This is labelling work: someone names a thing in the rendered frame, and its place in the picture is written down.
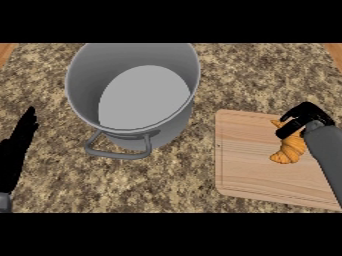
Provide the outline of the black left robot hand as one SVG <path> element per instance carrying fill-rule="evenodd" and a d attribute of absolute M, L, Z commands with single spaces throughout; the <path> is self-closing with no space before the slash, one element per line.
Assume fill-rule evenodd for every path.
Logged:
<path fill-rule="evenodd" d="M 39 129 L 36 108 L 30 107 L 23 115 L 14 133 L 0 142 L 0 192 L 12 193 L 23 173 L 23 166 L 34 133 Z"/>

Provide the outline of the wooden cutting board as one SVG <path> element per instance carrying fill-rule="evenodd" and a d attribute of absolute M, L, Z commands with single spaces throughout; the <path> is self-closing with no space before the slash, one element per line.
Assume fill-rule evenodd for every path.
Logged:
<path fill-rule="evenodd" d="M 271 123 L 278 115 L 219 110 L 216 113 L 216 187 L 223 195 L 340 211 L 321 166 L 310 153 L 296 164 L 271 155 L 281 140 Z"/>

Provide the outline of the orange croissant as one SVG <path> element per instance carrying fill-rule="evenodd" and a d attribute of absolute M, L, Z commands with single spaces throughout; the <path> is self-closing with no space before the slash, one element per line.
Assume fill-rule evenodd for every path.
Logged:
<path fill-rule="evenodd" d="M 279 164 L 294 164 L 307 150 L 302 131 L 296 131 L 281 142 L 279 151 L 271 155 L 271 160 Z"/>

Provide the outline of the grey metal pot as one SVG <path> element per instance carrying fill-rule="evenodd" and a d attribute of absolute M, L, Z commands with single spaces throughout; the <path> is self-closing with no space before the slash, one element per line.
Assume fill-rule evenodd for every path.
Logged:
<path fill-rule="evenodd" d="M 65 93 L 79 117 L 132 154 L 95 156 L 135 160 L 167 145 L 186 128 L 201 80 L 189 43 L 89 43 L 74 56 Z"/>

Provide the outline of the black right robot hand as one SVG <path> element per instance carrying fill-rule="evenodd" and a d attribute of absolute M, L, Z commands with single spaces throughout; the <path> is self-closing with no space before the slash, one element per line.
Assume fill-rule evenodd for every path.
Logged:
<path fill-rule="evenodd" d="M 331 116 L 312 102 L 303 102 L 281 117 L 284 126 L 276 130 L 276 136 L 287 139 L 312 121 L 319 121 L 325 126 L 336 124 Z"/>

